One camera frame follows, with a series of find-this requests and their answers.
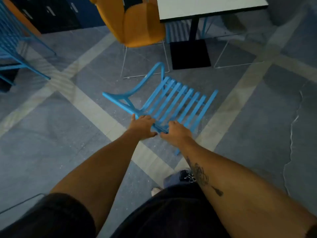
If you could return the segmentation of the person's right hand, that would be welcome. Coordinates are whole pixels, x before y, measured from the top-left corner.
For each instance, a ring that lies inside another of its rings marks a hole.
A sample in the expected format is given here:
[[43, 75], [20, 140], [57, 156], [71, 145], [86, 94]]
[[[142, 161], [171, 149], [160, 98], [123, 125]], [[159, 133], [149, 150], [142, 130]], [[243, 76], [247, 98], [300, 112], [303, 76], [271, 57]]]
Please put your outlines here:
[[186, 145], [195, 142], [192, 138], [191, 131], [178, 121], [169, 121], [169, 134], [171, 134], [171, 142], [168, 142], [172, 146], [182, 150]]

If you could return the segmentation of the person's left hand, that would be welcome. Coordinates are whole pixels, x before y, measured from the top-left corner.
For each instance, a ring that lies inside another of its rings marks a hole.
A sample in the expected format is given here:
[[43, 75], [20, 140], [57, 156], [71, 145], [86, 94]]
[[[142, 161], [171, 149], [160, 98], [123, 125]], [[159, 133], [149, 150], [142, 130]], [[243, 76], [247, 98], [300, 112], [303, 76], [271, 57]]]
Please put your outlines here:
[[149, 115], [136, 117], [136, 114], [132, 114], [131, 122], [126, 130], [131, 136], [136, 137], [137, 140], [145, 140], [147, 138], [147, 132], [152, 131], [152, 125], [155, 123], [155, 119]]

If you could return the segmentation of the blue slatted metal chair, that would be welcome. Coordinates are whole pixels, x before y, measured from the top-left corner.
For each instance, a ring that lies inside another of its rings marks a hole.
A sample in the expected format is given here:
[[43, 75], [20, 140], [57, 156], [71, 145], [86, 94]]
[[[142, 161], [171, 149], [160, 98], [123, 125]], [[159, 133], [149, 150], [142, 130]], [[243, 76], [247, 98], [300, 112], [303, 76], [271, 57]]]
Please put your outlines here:
[[0, 93], [6, 93], [14, 83], [17, 71], [27, 68], [42, 76], [46, 80], [51, 78], [33, 67], [18, 49], [27, 41], [34, 39], [49, 51], [56, 55], [47, 44], [33, 34], [17, 17], [9, 10], [3, 0], [0, 0], [0, 60], [12, 59], [15, 63], [0, 64]]
[[[130, 97], [145, 88], [146, 83], [160, 68], [160, 82], [141, 108], [137, 108]], [[216, 98], [218, 90], [210, 96], [201, 94], [193, 88], [165, 75], [165, 65], [156, 63], [133, 89], [123, 94], [103, 92], [102, 95], [129, 114], [136, 117], [149, 115], [155, 119], [151, 130], [158, 135], [168, 133], [169, 121], [178, 121], [192, 133], [198, 128], [202, 118]]]

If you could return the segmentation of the person's right forearm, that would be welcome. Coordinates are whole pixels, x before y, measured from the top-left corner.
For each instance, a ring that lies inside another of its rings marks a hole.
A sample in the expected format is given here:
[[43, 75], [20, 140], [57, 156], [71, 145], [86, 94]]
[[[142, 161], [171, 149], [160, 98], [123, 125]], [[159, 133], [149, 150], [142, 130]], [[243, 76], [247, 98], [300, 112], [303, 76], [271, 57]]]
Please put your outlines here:
[[256, 173], [190, 138], [179, 149], [232, 238], [317, 238], [317, 217]]

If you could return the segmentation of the person's left forearm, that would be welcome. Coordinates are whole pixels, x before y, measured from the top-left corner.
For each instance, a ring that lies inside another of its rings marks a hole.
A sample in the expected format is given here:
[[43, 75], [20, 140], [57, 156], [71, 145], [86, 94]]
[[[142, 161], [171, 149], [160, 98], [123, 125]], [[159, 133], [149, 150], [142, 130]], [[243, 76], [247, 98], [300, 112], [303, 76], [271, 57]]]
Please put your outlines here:
[[127, 130], [72, 170], [50, 193], [67, 194], [83, 204], [98, 234], [140, 140], [141, 134], [136, 129]]

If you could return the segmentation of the blue jeans leg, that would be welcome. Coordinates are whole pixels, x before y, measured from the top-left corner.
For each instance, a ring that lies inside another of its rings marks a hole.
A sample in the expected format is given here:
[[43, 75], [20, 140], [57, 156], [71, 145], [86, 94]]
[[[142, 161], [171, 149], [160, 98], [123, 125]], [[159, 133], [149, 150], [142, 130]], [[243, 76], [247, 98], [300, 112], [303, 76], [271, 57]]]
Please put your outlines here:
[[166, 177], [164, 180], [163, 180], [163, 188], [166, 189], [166, 188], [169, 188], [171, 186], [175, 186], [175, 185], [187, 185], [189, 183], [181, 183], [179, 181], [179, 173], [180, 171], [177, 171], [171, 175], [169, 175], [168, 177]]

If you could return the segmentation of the black shirt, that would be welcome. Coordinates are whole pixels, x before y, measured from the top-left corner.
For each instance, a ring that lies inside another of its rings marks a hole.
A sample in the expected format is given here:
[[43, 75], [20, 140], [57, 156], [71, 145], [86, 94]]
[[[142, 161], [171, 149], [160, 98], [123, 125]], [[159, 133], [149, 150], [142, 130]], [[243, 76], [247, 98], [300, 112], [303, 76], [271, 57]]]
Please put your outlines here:
[[[93, 217], [68, 193], [44, 196], [0, 238], [96, 238]], [[163, 189], [132, 212], [110, 238], [232, 238], [196, 183]]]

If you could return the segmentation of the orange upholstered chair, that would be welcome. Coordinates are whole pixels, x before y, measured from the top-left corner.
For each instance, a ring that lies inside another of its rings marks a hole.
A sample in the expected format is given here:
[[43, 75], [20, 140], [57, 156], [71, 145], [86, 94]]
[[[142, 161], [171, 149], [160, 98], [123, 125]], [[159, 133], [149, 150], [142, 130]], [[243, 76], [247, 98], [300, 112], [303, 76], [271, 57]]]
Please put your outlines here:
[[124, 59], [121, 69], [123, 79], [141, 77], [123, 76], [125, 59], [128, 49], [146, 47], [154, 44], [162, 44], [166, 58], [167, 71], [170, 67], [164, 44], [166, 37], [165, 25], [160, 23], [157, 5], [150, 2], [142, 2], [124, 9], [123, 0], [89, 0], [94, 4], [101, 19], [108, 27], [117, 41], [124, 46]]

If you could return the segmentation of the blue cabinet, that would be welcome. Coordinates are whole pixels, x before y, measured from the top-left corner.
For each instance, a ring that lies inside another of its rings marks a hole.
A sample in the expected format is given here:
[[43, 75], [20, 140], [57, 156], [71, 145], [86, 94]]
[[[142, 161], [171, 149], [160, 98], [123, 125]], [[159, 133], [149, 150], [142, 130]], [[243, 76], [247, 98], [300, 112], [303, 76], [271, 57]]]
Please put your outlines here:
[[105, 26], [97, 7], [90, 0], [66, 0], [82, 28]]

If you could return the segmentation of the dark locker cabinet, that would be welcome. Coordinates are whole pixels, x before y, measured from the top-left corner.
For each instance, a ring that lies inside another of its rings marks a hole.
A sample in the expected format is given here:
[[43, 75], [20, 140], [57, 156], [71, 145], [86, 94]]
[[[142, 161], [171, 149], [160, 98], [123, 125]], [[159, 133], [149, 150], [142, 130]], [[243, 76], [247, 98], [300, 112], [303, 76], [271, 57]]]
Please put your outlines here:
[[10, 0], [42, 34], [81, 29], [67, 0]]

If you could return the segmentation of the white table with black pedestal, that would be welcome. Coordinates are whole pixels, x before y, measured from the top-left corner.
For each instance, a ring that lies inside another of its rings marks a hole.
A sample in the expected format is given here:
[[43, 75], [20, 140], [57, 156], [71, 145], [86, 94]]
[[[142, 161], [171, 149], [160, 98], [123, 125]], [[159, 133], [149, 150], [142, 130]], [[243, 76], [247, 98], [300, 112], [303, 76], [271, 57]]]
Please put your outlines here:
[[188, 41], [170, 42], [173, 70], [210, 67], [204, 39], [196, 39], [202, 17], [267, 8], [266, 0], [157, 0], [161, 23], [191, 19]]

